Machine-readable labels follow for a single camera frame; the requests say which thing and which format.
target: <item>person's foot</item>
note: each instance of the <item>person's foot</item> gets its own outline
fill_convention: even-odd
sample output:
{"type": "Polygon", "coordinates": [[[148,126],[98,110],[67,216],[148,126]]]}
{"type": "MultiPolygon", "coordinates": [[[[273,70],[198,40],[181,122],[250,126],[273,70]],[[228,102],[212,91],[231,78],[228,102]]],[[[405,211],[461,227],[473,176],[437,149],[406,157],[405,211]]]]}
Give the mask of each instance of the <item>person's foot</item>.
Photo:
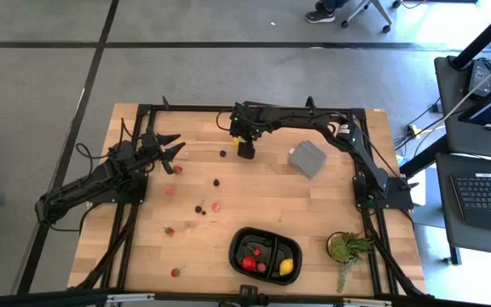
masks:
{"type": "Polygon", "coordinates": [[[313,12],[306,13],[305,17],[306,21],[309,23],[333,22],[334,12],[329,12],[325,8],[321,8],[313,12]]]}

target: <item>wooden table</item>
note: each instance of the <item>wooden table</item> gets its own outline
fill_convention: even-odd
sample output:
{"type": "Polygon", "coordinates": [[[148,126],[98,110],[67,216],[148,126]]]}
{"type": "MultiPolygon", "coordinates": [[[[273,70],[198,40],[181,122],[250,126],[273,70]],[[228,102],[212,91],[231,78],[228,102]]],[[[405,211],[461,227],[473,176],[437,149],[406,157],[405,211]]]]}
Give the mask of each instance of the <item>wooden table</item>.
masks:
{"type": "MultiPolygon", "coordinates": [[[[115,105],[104,148],[118,142],[120,118],[124,118],[128,127],[133,126],[136,110],[136,104],[115,105]]],[[[385,111],[366,112],[373,143],[398,171],[385,111]]],[[[255,159],[242,159],[237,156],[228,132],[216,127],[216,115],[156,113],[155,132],[180,133],[182,137],[177,142],[187,143],[174,159],[174,165],[182,166],[183,173],[169,176],[156,165],[150,174],[146,199],[138,214],[126,290],[237,293],[240,285],[247,284],[258,286],[259,292],[266,294],[338,295],[341,265],[327,255],[326,239],[335,231],[363,232],[361,215],[354,207],[352,159],[329,145],[320,133],[297,129],[263,134],[255,144],[255,159]],[[289,149],[303,140],[312,141],[327,154],[326,165],[311,180],[287,164],[289,149]],[[220,157],[220,150],[225,150],[227,156],[220,157]],[[214,179],[221,182],[219,187],[214,187],[214,179]],[[174,196],[165,195],[169,186],[175,188],[174,196]],[[202,202],[205,216],[194,211],[202,202]],[[213,202],[221,205],[219,212],[211,210],[213,202]],[[164,232],[168,226],[176,231],[172,237],[164,232]],[[230,241],[245,226],[293,238],[301,246],[303,266],[294,283],[277,286],[231,268],[230,241]],[[170,276],[173,268],[181,267],[180,277],[170,276]]],[[[221,116],[220,122],[223,127],[229,126],[227,113],[221,116]]],[[[375,162],[385,167],[379,157],[375,162]]],[[[106,251],[115,207],[99,206],[86,217],[69,286],[82,281],[106,251]]],[[[400,211],[384,212],[393,256],[416,287],[425,292],[410,221],[400,211]]],[[[117,279],[119,257],[116,259],[111,285],[117,279]]],[[[384,261],[379,255],[378,269],[382,288],[388,293],[384,261]]],[[[345,294],[373,295],[367,257],[348,275],[345,294]]]]}

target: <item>white cable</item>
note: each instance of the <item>white cable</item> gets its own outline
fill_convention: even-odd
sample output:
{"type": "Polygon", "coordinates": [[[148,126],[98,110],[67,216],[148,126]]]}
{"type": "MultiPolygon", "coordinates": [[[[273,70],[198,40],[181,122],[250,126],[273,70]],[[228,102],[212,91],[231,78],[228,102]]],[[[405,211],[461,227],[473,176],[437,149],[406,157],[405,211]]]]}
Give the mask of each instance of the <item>white cable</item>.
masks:
{"type": "Polygon", "coordinates": [[[424,0],[421,3],[418,3],[418,4],[416,4],[416,5],[412,6],[412,7],[408,7],[402,0],[399,0],[399,1],[401,2],[402,6],[404,6],[407,9],[416,9],[421,4],[424,4],[427,0],[424,0]]]}
{"type": "MultiPolygon", "coordinates": [[[[488,80],[490,80],[490,79],[491,79],[491,73],[490,73],[488,76],[486,76],[486,78],[485,78],[483,81],[481,81],[481,83],[477,84],[477,86],[475,86],[475,88],[473,88],[473,90],[470,90],[470,91],[469,91],[469,93],[467,93],[467,95],[465,95],[465,97],[463,97],[463,98],[461,99],[461,101],[460,101],[460,102],[458,102],[458,104],[457,104],[457,105],[456,105],[456,106],[455,106],[455,107],[454,107],[452,110],[450,110],[450,112],[448,112],[448,114],[447,114],[445,117],[443,117],[442,119],[437,120],[437,121],[436,121],[436,123],[440,123],[441,121],[444,123],[444,121],[445,121],[445,120],[447,120],[447,119],[448,119],[448,118],[449,118],[449,117],[450,117],[450,116],[451,116],[451,115],[452,115],[452,114],[453,114],[453,113],[454,113],[454,112],[455,112],[455,111],[458,109],[458,107],[459,107],[459,106],[461,106],[461,105],[462,105],[462,104],[463,104],[463,103],[464,103],[464,102],[467,100],[467,98],[469,98],[469,96],[470,96],[471,94],[473,94],[473,92],[475,92],[475,90],[477,90],[479,87],[481,87],[481,85],[482,85],[484,82],[486,82],[486,81],[488,81],[488,80]]],[[[430,131],[430,132],[427,134],[427,136],[425,136],[425,137],[422,139],[422,141],[420,141],[420,143],[419,143],[419,144],[418,144],[418,146],[416,147],[416,150],[414,151],[414,157],[416,157],[416,154],[418,153],[418,149],[419,149],[419,147],[420,147],[420,146],[422,146],[422,143],[425,141],[425,139],[426,139],[428,136],[430,136],[430,135],[431,135],[431,133],[433,133],[433,131],[435,131],[437,128],[439,128],[439,126],[441,126],[441,124],[436,125],[436,126],[435,126],[435,128],[433,128],[433,130],[431,130],[431,131],[430,131]]]]}

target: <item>yellow lemon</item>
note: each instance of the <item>yellow lemon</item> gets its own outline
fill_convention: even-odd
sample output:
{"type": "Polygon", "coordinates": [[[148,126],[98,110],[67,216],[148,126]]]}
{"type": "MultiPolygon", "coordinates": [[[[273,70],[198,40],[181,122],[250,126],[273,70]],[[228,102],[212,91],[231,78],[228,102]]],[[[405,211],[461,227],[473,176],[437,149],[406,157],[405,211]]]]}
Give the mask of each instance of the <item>yellow lemon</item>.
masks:
{"type": "Polygon", "coordinates": [[[280,276],[287,275],[293,271],[293,259],[289,258],[280,262],[280,276]]]}
{"type": "Polygon", "coordinates": [[[244,138],[241,136],[232,138],[232,144],[235,146],[238,146],[241,142],[246,142],[246,140],[244,140],[244,138]]]}

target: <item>gray floor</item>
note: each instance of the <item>gray floor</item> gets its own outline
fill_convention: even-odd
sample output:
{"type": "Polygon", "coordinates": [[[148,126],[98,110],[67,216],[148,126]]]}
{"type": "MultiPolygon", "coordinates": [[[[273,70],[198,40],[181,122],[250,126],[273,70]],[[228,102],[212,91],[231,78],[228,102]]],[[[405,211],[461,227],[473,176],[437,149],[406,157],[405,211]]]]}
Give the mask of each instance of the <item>gray floor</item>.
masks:
{"type": "MultiPolygon", "coordinates": [[[[383,35],[379,31],[384,20],[373,8],[345,30],[339,22],[309,25],[303,14],[313,3],[121,1],[109,40],[397,42],[460,48],[491,18],[472,4],[399,8],[390,11],[395,24],[392,32],[383,35]]],[[[0,40],[97,41],[109,4],[109,0],[0,0],[0,40]]],[[[338,11],[337,20],[353,6],[352,2],[338,11]]],[[[0,206],[0,295],[14,289],[36,222],[32,206],[49,185],[93,53],[92,49],[0,49],[0,194],[8,199],[6,206],[0,206]]],[[[313,96],[319,106],[385,108],[392,133],[398,137],[402,126],[438,97],[433,59],[445,55],[394,49],[106,49],[78,142],[100,152],[114,103],[160,103],[162,95],[170,103],[228,105],[247,99],[290,106],[303,105],[307,96],[313,96]]],[[[491,58],[491,53],[483,55],[491,58]]],[[[429,114],[418,125],[436,118],[429,114]]],[[[412,156],[414,147],[411,144],[407,156],[412,156]]],[[[87,161],[74,154],[66,180],[83,175],[87,167],[87,161]]],[[[70,211],[58,226],[76,228],[83,210],[70,211]]],[[[491,254],[466,251],[464,265],[449,268],[438,262],[448,255],[444,232],[417,227],[416,235],[431,293],[491,303],[491,283],[486,282],[491,273],[477,276],[477,266],[491,263],[491,254]],[[469,293],[456,286],[460,279],[485,287],[469,293]]],[[[76,243],[76,234],[50,233],[34,292],[65,288],[76,243]]]]}

